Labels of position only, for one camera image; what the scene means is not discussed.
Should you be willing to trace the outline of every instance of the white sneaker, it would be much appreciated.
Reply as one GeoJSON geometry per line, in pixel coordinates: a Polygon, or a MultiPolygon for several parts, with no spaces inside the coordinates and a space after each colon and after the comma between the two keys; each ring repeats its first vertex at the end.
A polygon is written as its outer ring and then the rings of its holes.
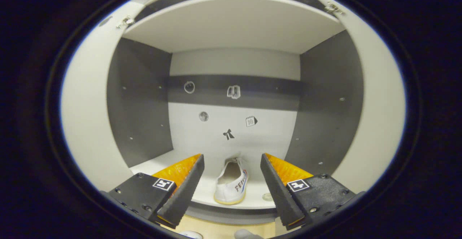
{"type": "Polygon", "coordinates": [[[230,158],[217,178],[213,199],[224,205],[233,205],[244,200],[249,175],[241,158],[230,158]]]}

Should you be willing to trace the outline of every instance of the hinge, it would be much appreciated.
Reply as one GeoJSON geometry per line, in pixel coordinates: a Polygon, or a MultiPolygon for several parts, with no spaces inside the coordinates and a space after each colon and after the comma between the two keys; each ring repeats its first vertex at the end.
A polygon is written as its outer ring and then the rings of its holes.
{"type": "Polygon", "coordinates": [[[122,22],[117,26],[120,29],[122,26],[130,26],[135,24],[135,20],[130,18],[130,16],[125,17],[122,22]]]}
{"type": "Polygon", "coordinates": [[[340,8],[338,8],[335,4],[332,4],[331,2],[327,2],[327,6],[324,7],[326,9],[327,13],[333,14],[334,12],[338,12],[340,14],[345,14],[340,8]]]}

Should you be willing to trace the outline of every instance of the screw hole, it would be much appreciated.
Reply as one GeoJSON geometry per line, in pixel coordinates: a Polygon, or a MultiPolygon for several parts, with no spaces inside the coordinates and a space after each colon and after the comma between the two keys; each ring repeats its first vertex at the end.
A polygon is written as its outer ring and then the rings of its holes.
{"type": "Polygon", "coordinates": [[[152,211],[152,208],[146,204],[143,204],[143,209],[149,212],[152,211]]]}
{"type": "Polygon", "coordinates": [[[109,22],[109,20],[112,18],[112,16],[109,16],[107,17],[106,19],[104,19],[101,23],[99,23],[98,27],[101,27],[102,25],[105,25],[106,22],[109,22]]]}

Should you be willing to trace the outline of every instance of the white shelf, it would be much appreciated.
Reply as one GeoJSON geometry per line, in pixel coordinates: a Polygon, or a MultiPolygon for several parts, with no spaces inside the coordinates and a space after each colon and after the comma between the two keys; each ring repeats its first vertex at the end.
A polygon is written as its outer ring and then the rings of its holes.
{"type": "Polygon", "coordinates": [[[335,17],[293,0],[188,0],[141,19],[124,38],[169,53],[259,48],[301,54],[342,30],[335,17]]]}
{"type": "MultiPolygon", "coordinates": [[[[173,150],[160,155],[157,158],[133,166],[130,168],[130,170],[132,170],[133,174],[146,173],[148,175],[152,175],[159,170],[162,170],[180,160],[196,155],[197,153],[201,152],[180,152],[173,150]]],[[[249,181],[245,199],[241,203],[231,206],[218,204],[213,200],[213,193],[215,192],[215,180],[222,170],[224,158],[213,157],[212,155],[204,155],[204,163],[204,172],[195,190],[192,201],[222,208],[275,208],[274,202],[264,201],[262,199],[264,193],[269,193],[269,189],[260,170],[260,160],[252,158],[247,162],[249,181]]]]}

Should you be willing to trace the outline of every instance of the sticker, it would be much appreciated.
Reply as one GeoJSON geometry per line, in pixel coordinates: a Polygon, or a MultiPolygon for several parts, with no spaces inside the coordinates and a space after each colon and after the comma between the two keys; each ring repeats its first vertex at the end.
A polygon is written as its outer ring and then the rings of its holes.
{"type": "Polygon", "coordinates": [[[226,136],[226,140],[229,140],[230,138],[234,139],[234,136],[231,134],[231,129],[228,129],[228,131],[224,132],[223,135],[226,136]]]}
{"type": "Polygon", "coordinates": [[[201,122],[207,122],[208,120],[208,114],[206,112],[201,112],[199,114],[199,119],[201,120],[201,122]]]}
{"type": "Polygon", "coordinates": [[[255,117],[247,117],[247,118],[245,119],[245,125],[246,125],[247,127],[254,126],[254,125],[256,125],[257,123],[258,123],[258,121],[257,121],[257,118],[255,118],[255,117]]]}
{"type": "Polygon", "coordinates": [[[290,189],[293,191],[293,192],[297,192],[297,191],[300,191],[300,190],[304,190],[305,188],[309,188],[310,186],[305,183],[305,181],[303,181],[302,179],[299,179],[299,180],[296,180],[296,181],[291,181],[291,182],[287,182],[287,185],[289,185],[290,189]]]}
{"type": "Polygon", "coordinates": [[[160,188],[161,190],[169,191],[173,183],[174,182],[171,180],[160,178],[152,186],[155,188],[160,188]]]}
{"type": "Polygon", "coordinates": [[[188,94],[192,94],[194,93],[194,90],[196,89],[193,81],[187,81],[184,86],[183,86],[184,90],[188,93],[188,94]]]}
{"type": "Polygon", "coordinates": [[[238,99],[241,97],[241,87],[238,85],[229,86],[226,96],[231,97],[232,99],[238,99]]]}

